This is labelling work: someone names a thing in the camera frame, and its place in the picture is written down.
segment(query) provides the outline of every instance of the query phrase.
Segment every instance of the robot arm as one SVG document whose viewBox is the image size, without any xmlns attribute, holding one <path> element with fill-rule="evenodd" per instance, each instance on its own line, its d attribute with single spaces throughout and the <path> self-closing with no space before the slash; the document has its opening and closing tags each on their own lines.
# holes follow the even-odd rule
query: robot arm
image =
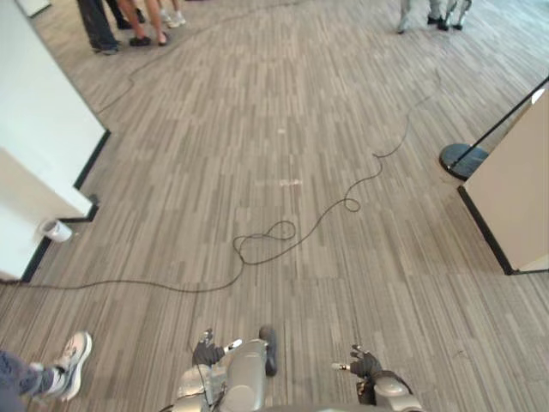
<svg viewBox="0 0 549 412">
<path fill-rule="evenodd" d="M 396 373 L 383 370 L 379 360 L 360 346 L 353 345 L 351 355 L 357 360 L 351 363 L 350 372 L 364 381 L 357 383 L 357 394 L 362 404 L 385 407 L 395 412 L 422 412 L 418 399 L 408 384 Z"/>
</svg>

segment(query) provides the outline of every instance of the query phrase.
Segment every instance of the jeans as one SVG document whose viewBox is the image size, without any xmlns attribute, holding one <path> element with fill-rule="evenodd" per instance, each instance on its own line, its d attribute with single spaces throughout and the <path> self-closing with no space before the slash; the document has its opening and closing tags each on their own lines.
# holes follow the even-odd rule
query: jeans
<svg viewBox="0 0 549 412">
<path fill-rule="evenodd" d="M 0 412 L 25 412 L 20 395 L 39 395 L 52 383 L 51 369 L 34 369 L 14 354 L 0 350 Z"/>
<path fill-rule="evenodd" d="M 78 9 L 86 28 L 89 44 L 94 49 L 110 50 L 116 48 L 117 41 L 112 35 L 106 19 L 102 0 L 76 0 Z"/>
</svg>

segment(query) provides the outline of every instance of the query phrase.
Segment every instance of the gray shoe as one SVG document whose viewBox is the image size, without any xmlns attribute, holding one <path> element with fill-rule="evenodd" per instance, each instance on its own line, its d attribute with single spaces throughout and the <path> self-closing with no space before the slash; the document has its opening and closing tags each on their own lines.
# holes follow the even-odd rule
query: gray shoe
<svg viewBox="0 0 549 412">
<path fill-rule="evenodd" d="M 64 385 L 51 397 L 69 401 L 80 390 L 81 372 L 84 362 L 92 352 L 92 337 L 87 332 L 76 332 L 65 345 L 63 354 L 54 362 L 54 367 L 64 372 Z"/>
</svg>

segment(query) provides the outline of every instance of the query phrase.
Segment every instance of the black cable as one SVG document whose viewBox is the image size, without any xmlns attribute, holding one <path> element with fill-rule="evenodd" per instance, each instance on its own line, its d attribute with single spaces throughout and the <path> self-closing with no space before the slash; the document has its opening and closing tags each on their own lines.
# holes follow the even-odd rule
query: black cable
<svg viewBox="0 0 549 412">
<path fill-rule="evenodd" d="M 180 42 L 178 42 L 177 44 L 174 44 L 172 47 L 169 48 L 169 50 L 165 53 L 162 53 L 160 54 L 159 56 L 149 60 L 148 62 L 146 62 L 145 64 L 143 64 L 142 66 L 139 66 L 138 68 L 134 69 L 133 71 L 131 71 L 128 76 L 127 76 L 127 80 L 128 82 L 130 82 L 130 85 L 120 94 L 118 95 L 117 97 L 115 97 L 112 101 L 110 101 L 109 103 L 107 103 L 106 105 L 104 105 L 103 107 L 101 107 L 98 111 L 97 111 L 97 114 L 101 114 L 102 112 L 110 109 L 111 107 L 113 107 L 114 105 L 116 105 L 126 94 L 128 94 L 133 88 L 134 86 L 136 85 L 136 82 L 135 80 L 133 79 L 133 77 L 139 73 L 141 70 L 143 69 L 146 69 L 148 66 L 150 66 L 151 64 L 153 63 L 156 63 L 158 62 L 159 60 L 161 60 L 162 58 L 172 54 L 174 51 L 176 51 L 181 45 L 184 45 L 185 43 L 187 43 L 188 41 L 194 39 L 195 37 L 203 34 L 203 33 L 206 33 L 207 31 L 209 30 L 212 30 L 214 28 L 217 28 L 217 27 L 220 27 L 220 26 L 223 26 L 227 23 L 231 23 L 231 22 L 234 22 L 236 20 L 241 20 L 241 19 L 244 19 L 250 15 L 254 15 L 255 13 L 258 13 L 260 11 L 267 11 L 267 10 L 271 10 L 271 9 L 278 9 L 278 8 L 282 8 L 282 7 L 292 7 L 292 6 L 300 6 L 301 4 L 305 4 L 305 3 L 311 3 L 311 2 L 315 2 L 317 0 L 296 0 L 296 1 L 292 1 L 292 2 L 284 2 L 284 3 L 277 3 L 277 4 L 270 4 L 269 6 L 265 6 L 265 7 L 257 7 L 255 9 L 252 9 L 252 10 L 248 10 L 240 15 L 235 15 L 235 16 L 232 16 L 232 17 L 227 17 L 226 19 L 222 19 L 218 22 L 216 22 L 215 24 L 212 24 L 211 26 L 207 26 L 207 27 L 204 27 L 204 28 L 200 28 L 198 30 L 196 30 L 194 33 L 192 33 L 191 35 L 189 35 L 188 37 L 185 37 L 183 40 L 181 40 Z"/>
<path fill-rule="evenodd" d="M 216 292 L 216 291 L 219 291 L 219 290 L 222 290 L 222 289 L 229 288 L 242 276 L 242 274 L 244 273 L 244 268 L 246 266 L 258 266 L 258 265 L 261 265 L 261 264 L 266 264 L 268 262 L 272 262 L 275 259 L 284 256 L 288 252 L 292 251 L 293 249 L 295 249 L 296 247 L 298 247 L 299 245 L 304 243 L 317 230 L 317 228 L 322 223 L 323 219 L 337 206 L 342 204 L 343 207 L 345 208 L 345 210 L 347 210 L 348 212 L 351 212 L 351 213 L 357 213 L 360 210 L 360 208 L 361 208 L 360 202 L 358 200 L 350 197 L 349 196 L 350 192 L 357 185 L 360 185 L 360 184 L 362 184 L 362 183 L 364 183 L 368 180 L 372 180 L 372 179 L 375 179 L 376 177 L 378 177 L 383 172 L 383 162 L 382 162 L 382 160 L 387 159 L 390 156 L 394 155 L 402 147 L 402 144 L 404 144 L 404 142 L 406 141 L 406 138 L 407 138 L 407 135 L 408 135 L 408 132 L 409 132 L 409 129 L 410 129 L 410 124 L 411 124 L 410 116 L 411 116 L 411 114 L 415 110 L 422 107 L 441 88 L 442 82 L 441 82 L 441 78 L 440 78 L 440 75 L 438 73 L 438 70 L 436 70 L 436 74 L 437 74 L 437 90 L 435 92 L 433 92 L 431 95 L 429 95 L 429 96 L 425 97 L 424 99 L 420 100 L 410 110 L 408 110 L 407 116 L 406 116 L 406 120 L 407 120 L 406 129 L 404 130 L 404 133 L 402 134 L 402 138 L 398 142 L 398 144 L 393 149 L 391 149 L 389 152 L 387 152 L 385 154 L 376 154 L 376 153 L 372 154 L 372 156 L 375 159 L 377 159 L 378 162 L 379 162 L 379 169 L 377 170 L 377 172 L 375 172 L 372 175 L 367 176 L 365 178 L 356 180 L 352 185 L 350 185 L 347 188 L 347 190 L 345 191 L 345 196 L 344 197 L 342 197 L 341 199 L 336 200 L 335 202 L 330 204 L 322 212 L 322 214 L 318 217 L 315 224 L 312 226 L 312 228 L 309 230 L 309 232 L 305 236 L 298 239 L 295 243 L 293 243 L 292 245 L 288 246 L 286 249 L 282 250 L 279 253 L 276 253 L 275 255 L 273 255 L 271 257 L 267 257 L 267 258 L 264 258 L 264 259 L 261 259 L 261 260 L 256 260 L 256 261 L 247 260 L 244 256 L 242 250 L 244 248 L 244 245 L 252 239 L 273 239 L 273 240 L 278 240 L 278 241 L 281 241 L 281 242 L 285 242 L 285 241 L 294 239 L 297 236 L 297 229 L 296 229 L 295 223 L 293 223 L 292 221 L 288 221 L 288 220 L 277 221 L 266 232 L 252 233 L 252 234 L 240 235 L 240 236 L 235 237 L 232 240 L 232 248 L 233 248 L 233 250 L 235 251 L 235 253 L 237 254 L 237 256 L 240 260 L 240 268 L 238 269 L 238 272 L 233 277 L 233 279 L 231 279 L 227 283 L 224 283 L 224 284 L 219 285 L 219 286 L 214 286 L 214 287 L 211 287 L 211 288 L 197 288 L 197 289 L 193 289 L 193 288 L 176 288 L 176 287 L 169 286 L 169 285 L 166 285 L 166 284 L 163 284 L 163 283 L 151 282 L 151 281 L 138 281 L 138 280 L 131 280 L 131 279 L 112 279 L 112 280 L 96 281 L 96 282 L 85 283 L 85 284 L 78 285 L 78 286 L 55 286 L 55 285 L 47 285 L 47 284 L 30 284 L 30 283 L 23 283 L 23 282 L 18 282 L 18 281 L 12 281 L 12 282 L 0 281 L 0 284 L 2 284 L 4 286 L 16 285 L 18 288 L 37 288 L 37 289 L 46 289 L 46 290 L 63 290 L 63 291 L 65 291 L 65 290 L 83 290 L 83 289 L 87 289 L 87 288 L 94 288 L 94 287 L 97 287 L 97 286 L 100 286 L 100 285 L 124 283 L 124 284 L 134 284 L 134 285 L 142 285 L 142 286 L 148 286 L 148 287 L 162 288 L 162 289 L 165 289 L 165 290 L 169 290 L 169 291 L 172 291 L 172 292 L 178 292 L 178 293 L 181 293 L 181 294 L 205 294 L 205 293 Z M 272 232 L 277 227 L 283 227 L 284 225 L 287 225 L 287 226 L 290 227 L 291 234 L 289 234 L 287 236 L 275 236 L 275 235 L 272 234 Z"/>
</svg>

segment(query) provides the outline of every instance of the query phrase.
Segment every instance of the bare leg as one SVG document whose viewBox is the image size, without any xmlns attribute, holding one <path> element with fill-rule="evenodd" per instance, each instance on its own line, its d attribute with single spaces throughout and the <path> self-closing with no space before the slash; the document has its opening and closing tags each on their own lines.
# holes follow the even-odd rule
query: bare leg
<svg viewBox="0 0 549 412">
<path fill-rule="evenodd" d="M 131 27 L 134 29 L 134 33 L 138 39 L 146 37 L 145 30 L 139 24 L 139 18 L 136 13 L 136 6 L 131 0 L 118 0 L 118 6 L 122 9 L 122 12 L 130 21 Z"/>
<path fill-rule="evenodd" d="M 148 19 L 151 21 L 154 31 L 156 32 L 156 39 L 159 43 L 166 43 L 167 37 L 162 31 L 162 21 L 160 19 L 158 0 L 146 0 L 145 4 L 147 6 Z"/>
</svg>

